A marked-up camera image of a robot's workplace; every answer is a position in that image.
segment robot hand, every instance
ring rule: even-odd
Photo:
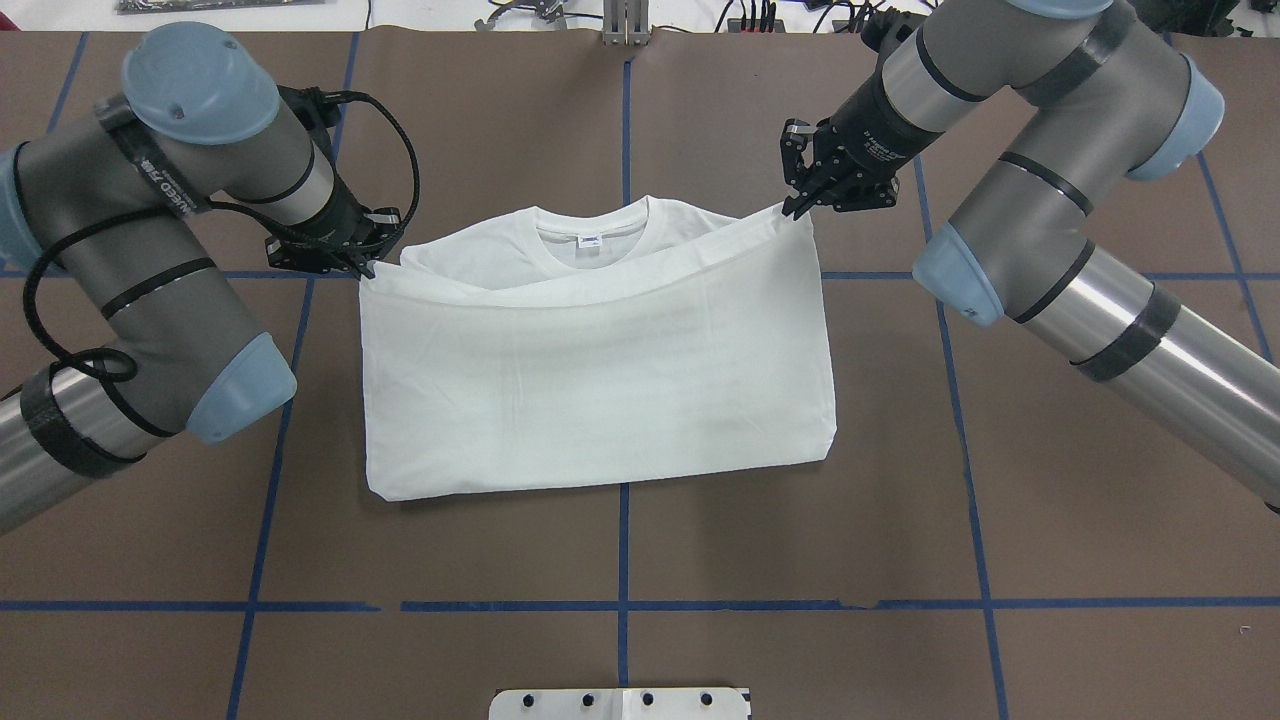
[[[893,205],[897,169],[1011,86],[1038,113],[913,277],[979,325],[1025,325],[1280,507],[1280,372],[1080,233],[1117,182],[1208,142],[1217,90],[1124,0],[947,0],[914,29],[887,19],[864,31],[874,74],[817,127],[786,122],[783,211]]]
[[[271,266],[372,277],[417,206],[413,147],[360,92],[276,87],[225,32],[147,33],[124,92],[91,117],[0,155],[0,256],[29,268],[23,310],[58,359],[0,401],[0,532],[142,460],[183,429],[216,443],[293,397],[270,336],[182,219],[252,217]],[[370,210],[338,177],[328,128],[364,101],[399,133],[413,200]],[[225,191],[236,202],[209,196]],[[118,338],[68,352],[36,310],[52,263],[70,272]]]

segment light blue joint cap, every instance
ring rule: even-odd
[[[193,145],[228,145],[271,124],[280,94],[234,37],[205,23],[170,23],[124,56],[120,83],[147,127]]]
[[[0,155],[0,260],[26,270],[40,258],[40,243],[18,201],[18,147]]]
[[[911,277],[934,297],[987,327],[1005,314],[991,279],[951,223],[933,234],[911,265]]]
[[[187,418],[187,429],[216,445],[288,402],[297,389],[289,364],[262,333],[218,374]]]
[[[1055,20],[1079,20],[1111,6],[1111,0],[1005,0],[1019,10]]]
[[[1217,127],[1222,124],[1226,102],[1213,83],[1201,74],[1199,68],[1185,54],[1187,67],[1192,72],[1192,82],[1187,88],[1187,102],[1178,115],[1174,129],[1169,132],[1160,150],[1143,164],[1129,170],[1125,177],[1137,181],[1157,179],[1176,170],[1184,160],[1199,152],[1213,138]]]

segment folded white shirt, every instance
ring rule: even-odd
[[[366,474],[387,500],[826,457],[835,391],[808,217],[645,197],[536,208],[360,284]]]

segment shirt neckline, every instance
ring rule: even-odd
[[[648,247],[654,242],[653,238],[660,234],[659,225],[662,224],[663,214],[659,209],[660,204],[657,199],[648,195],[625,208],[620,208],[612,213],[605,213],[604,215],[595,218],[559,215],[549,210],[543,210],[541,208],[529,208],[525,211],[525,228],[521,237],[529,259],[532,260],[534,264],[536,264],[549,277],[590,273],[593,270],[611,268],[635,256],[645,255],[648,252]],[[634,225],[640,222],[644,222],[644,229],[640,231],[640,237],[636,238],[635,245],[632,245],[631,249],[627,250],[621,258],[608,265],[603,265],[602,268],[575,268],[564,264],[564,261],[552,254],[550,249],[547,247],[547,243],[543,242],[543,238],[538,232],[541,229],[571,234],[605,234],[611,229]]]

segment gray robotic arm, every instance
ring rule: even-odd
[[[122,79],[93,115],[0,155],[0,255],[31,268],[24,313],[58,356],[0,402],[0,533],[166,437],[216,443],[293,396],[288,363],[183,218],[250,214],[273,266],[370,275],[413,210],[402,223],[364,208],[332,165],[338,104],[384,108],[278,88],[218,28],[147,33]],[[115,331],[106,348],[70,354],[44,329],[35,293],[54,261]]]
[[[1280,372],[1080,233],[1116,183],[1172,172],[1217,129],[1221,95],[1190,59],[1124,0],[947,0],[864,40],[876,73],[817,127],[786,123],[783,210],[893,205],[902,165],[1014,87],[1036,117],[913,275],[979,325],[1025,325],[1280,507]]]

